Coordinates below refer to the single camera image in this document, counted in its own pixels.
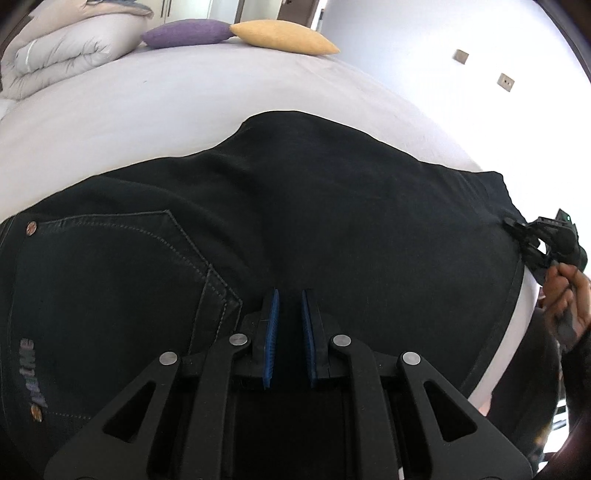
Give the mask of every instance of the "black trousers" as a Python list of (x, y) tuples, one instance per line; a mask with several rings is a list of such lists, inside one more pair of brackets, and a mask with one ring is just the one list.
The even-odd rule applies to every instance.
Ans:
[(307, 387), (299, 301), (314, 288), (347, 334), (417, 351), (469, 395), (522, 283), (506, 216), (522, 220), (500, 174), (299, 112), (89, 178), (2, 225), (0, 426), (43, 471), (150, 361), (207, 348), (273, 287), (273, 388)]

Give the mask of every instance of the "door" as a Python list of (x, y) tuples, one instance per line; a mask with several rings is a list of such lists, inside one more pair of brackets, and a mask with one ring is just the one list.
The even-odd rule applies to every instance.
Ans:
[(165, 8), (168, 0), (141, 0), (140, 3), (150, 7), (154, 12), (154, 16), (148, 20), (148, 30), (164, 23)]
[(207, 18), (211, 0), (167, 0), (166, 23), (185, 18)]
[(298, 23), (309, 27), (312, 25), (319, 0), (283, 0), (277, 20)]

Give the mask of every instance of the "copper rivet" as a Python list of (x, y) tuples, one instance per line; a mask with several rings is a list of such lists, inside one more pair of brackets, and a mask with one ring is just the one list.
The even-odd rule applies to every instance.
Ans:
[(27, 225), (27, 236), (31, 236), (37, 231), (37, 222), (29, 222)]
[(33, 420), (39, 423), (43, 421), (43, 412), (41, 411), (41, 407), (36, 403), (31, 405), (31, 415), (33, 416)]

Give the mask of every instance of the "folded comforter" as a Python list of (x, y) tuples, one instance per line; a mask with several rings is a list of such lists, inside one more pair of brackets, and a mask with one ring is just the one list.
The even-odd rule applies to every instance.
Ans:
[(149, 8), (133, 3), (56, 0), (7, 47), (0, 63), (2, 97), (24, 99), (135, 49)]

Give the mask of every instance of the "silver screw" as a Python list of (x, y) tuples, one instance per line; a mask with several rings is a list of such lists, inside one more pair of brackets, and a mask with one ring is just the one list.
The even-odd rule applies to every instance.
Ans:
[(235, 333), (230, 337), (230, 343), (234, 346), (244, 345), (248, 341), (248, 337), (243, 333)]
[(347, 335), (335, 335), (333, 337), (333, 343), (336, 346), (349, 346), (351, 345), (351, 337)]
[(160, 355), (160, 363), (163, 365), (174, 365), (177, 360), (177, 354), (174, 352), (164, 352)]
[(407, 365), (418, 365), (419, 363), (421, 363), (421, 356), (415, 352), (406, 352), (402, 356), (402, 360)]

